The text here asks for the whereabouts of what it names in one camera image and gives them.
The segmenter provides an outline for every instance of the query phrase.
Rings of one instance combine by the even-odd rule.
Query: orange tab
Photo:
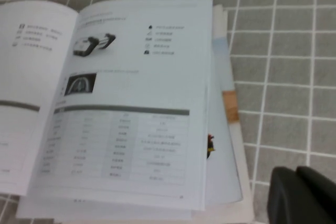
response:
[[[222,97],[224,101],[226,117],[229,123],[239,122],[238,103],[236,91],[223,91]]]

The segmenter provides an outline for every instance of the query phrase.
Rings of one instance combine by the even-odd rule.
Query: small photo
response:
[[[109,33],[100,33],[86,38],[80,38],[74,44],[73,55],[81,57],[89,56],[94,52],[106,49],[115,39],[116,36]]]
[[[66,95],[92,93],[97,73],[79,74],[70,76],[65,90]]]

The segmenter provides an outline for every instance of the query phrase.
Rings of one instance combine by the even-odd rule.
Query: manual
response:
[[[0,26],[2,193],[204,210],[212,0],[13,2]]]

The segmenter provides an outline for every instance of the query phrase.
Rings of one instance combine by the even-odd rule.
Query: open book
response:
[[[95,221],[95,224],[121,223],[122,220],[133,224],[165,224],[171,223],[168,220],[176,220],[179,222],[175,223],[183,224],[190,223],[183,220],[191,219],[192,223],[249,223],[253,219],[253,208],[242,133],[237,114],[234,113],[237,111],[237,104],[234,104],[233,99],[234,86],[226,25],[227,13],[223,12],[221,6],[215,6],[208,120],[208,130],[214,137],[215,151],[207,159],[205,211],[192,213],[189,210],[173,208],[28,196],[21,197],[17,217],[54,218],[55,222],[73,221],[72,223]],[[226,112],[221,92],[226,100]]]
[[[1,192],[205,208],[211,0],[14,2],[0,26]]]

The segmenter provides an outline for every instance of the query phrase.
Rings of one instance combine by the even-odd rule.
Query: gray header bar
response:
[[[14,102],[14,101],[0,100],[0,106],[15,107],[15,108],[21,108],[25,110],[32,110],[36,112],[40,110],[39,106],[35,106],[32,104],[28,104],[28,103],[22,103],[22,102]]]
[[[152,113],[152,114],[168,114],[168,115],[189,115],[189,110],[175,110],[175,109],[157,109],[144,107],[130,107],[117,105],[74,105],[58,108],[54,114],[66,111],[77,110],[106,110],[106,111],[122,111],[122,112],[138,112],[138,113]]]

